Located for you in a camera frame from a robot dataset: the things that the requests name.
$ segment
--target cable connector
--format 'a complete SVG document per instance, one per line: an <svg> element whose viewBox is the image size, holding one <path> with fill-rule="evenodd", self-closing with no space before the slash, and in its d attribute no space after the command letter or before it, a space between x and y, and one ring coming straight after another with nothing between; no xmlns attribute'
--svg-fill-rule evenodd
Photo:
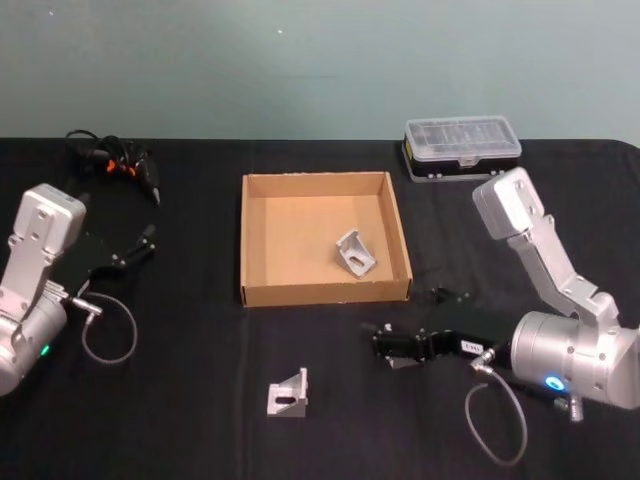
<svg viewBox="0 0 640 480"><path fill-rule="evenodd" d="M485 375L492 375L493 368L489 366L489 363L496 358L496 352L493 348L488 348L484 352L482 352L478 357L473 359L470 363L471 368L473 368L474 372L484 373Z"/></svg>
<svg viewBox="0 0 640 480"><path fill-rule="evenodd" d="M73 297L71 299L71 303L73 304L74 307L77 307L80 310L84 310L85 312L87 312L89 314L89 317L91 317L91 320L93 320L95 317L102 315L102 309L100 307L92 303L89 303L82 298Z"/></svg>

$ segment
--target blue led light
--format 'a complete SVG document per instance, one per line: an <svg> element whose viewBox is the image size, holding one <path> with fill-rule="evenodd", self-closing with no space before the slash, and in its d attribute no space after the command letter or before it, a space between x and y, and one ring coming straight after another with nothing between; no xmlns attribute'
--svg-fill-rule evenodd
<svg viewBox="0 0 640 480"><path fill-rule="evenodd" d="M558 392L564 390L564 383L562 383L562 380L560 380L558 377L549 376L544 379L544 383L547 387Z"/></svg>

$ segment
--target metal bracket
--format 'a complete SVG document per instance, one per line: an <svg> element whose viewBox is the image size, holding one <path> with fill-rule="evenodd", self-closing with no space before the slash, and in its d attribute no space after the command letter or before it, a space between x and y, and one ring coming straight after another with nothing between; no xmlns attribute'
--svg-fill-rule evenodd
<svg viewBox="0 0 640 480"><path fill-rule="evenodd" d="M304 367L300 368L300 373L284 382L269 385L267 416L304 417L309 403L307 388L307 369Z"/></svg>
<svg viewBox="0 0 640 480"><path fill-rule="evenodd" d="M338 240L336 247L338 263L358 278L362 278L377 263L375 257L360 240L360 233L355 228Z"/></svg>

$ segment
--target metal connector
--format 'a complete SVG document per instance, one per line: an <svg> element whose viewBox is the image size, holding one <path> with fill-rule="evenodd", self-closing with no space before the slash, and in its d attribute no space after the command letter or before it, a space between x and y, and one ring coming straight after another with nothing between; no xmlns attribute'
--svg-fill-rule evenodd
<svg viewBox="0 0 640 480"><path fill-rule="evenodd" d="M571 420L571 423L580 423L584 420L582 398L576 395L569 396L569 420Z"/></svg>
<svg viewBox="0 0 640 480"><path fill-rule="evenodd" d="M496 358L495 350L493 348L488 348L470 363L471 368L473 368L475 372L491 375L493 373L493 368L489 366L489 363L491 363L494 358Z"/></svg>
<svg viewBox="0 0 640 480"><path fill-rule="evenodd" d="M569 402L564 397L558 397L558 398L554 399L553 400L553 406L556 408L556 410L559 410L561 412L568 412L569 411Z"/></svg>
<svg viewBox="0 0 640 480"><path fill-rule="evenodd" d="M79 308L80 310L84 310L89 315L93 315L94 317L102 315L102 309L100 307L95 306L93 303L89 303L82 298L73 297L71 299L71 303Z"/></svg>
<svg viewBox="0 0 640 480"><path fill-rule="evenodd" d="M96 314L95 313L90 313L89 315L87 315L87 319L85 320L85 324L87 326L91 325L91 322L93 322L93 320L96 318Z"/></svg>

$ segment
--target gray cable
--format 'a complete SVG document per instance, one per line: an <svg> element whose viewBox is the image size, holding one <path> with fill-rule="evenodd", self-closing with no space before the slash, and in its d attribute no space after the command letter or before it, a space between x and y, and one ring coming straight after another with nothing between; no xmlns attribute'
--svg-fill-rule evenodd
<svg viewBox="0 0 640 480"><path fill-rule="evenodd" d="M498 457L495 453L491 451L491 449L487 446L484 440L482 440L482 437L476 430L476 427L473 425L473 421L471 420L471 414L469 413L469 403L471 401L471 397L478 390L482 390L483 388L486 388L488 384L480 383L475 387L473 387L471 390L469 390L469 393L467 393L467 396L464 399L464 413L467 417L467 423L469 424L469 429L471 430L471 433L473 434L476 441L480 444L480 447L482 447L485 453L489 456L489 458L491 458L491 460L493 460L495 463L497 463L502 467L513 467L522 459L524 452L527 449L527 443L529 443L529 432L527 430L527 420L524 416L524 411L522 410L522 406L520 405L518 398L516 397L515 393L513 393L513 390L511 389L509 384L495 370L491 370L490 375L496 380L498 380L498 382L500 382L504 390L507 392L511 401L513 402L513 406L516 409L516 412L518 413L518 417L520 418L520 425L522 426L522 444L520 445L520 450L518 450L518 453L516 454L516 456L513 457L511 460L504 460Z"/></svg>
<svg viewBox="0 0 640 480"><path fill-rule="evenodd" d="M138 325L136 324L136 319L133 317L131 310L129 310L127 306L117 298L114 298L110 295L105 295L104 293L97 293L97 292L85 292L82 294L83 297L92 296L92 295L97 298L102 298L104 300L112 301L127 314L127 318L131 322L133 339L131 340L131 348L122 357L114 358L114 359L99 357L98 355L93 353L93 351L89 348L89 344L87 343L87 333L89 332L89 326L91 325L91 322L86 322L84 324L84 328L82 329L82 348L84 348L85 353L89 355L89 357L91 357L93 360L95 360L98 363L101 363L103 365L110 365L110 366L118 365L124 362L125 360L127 360L129 357L131 357L131 355L133 355L133 352L135 352L136 347L138 346Z"/></svg>

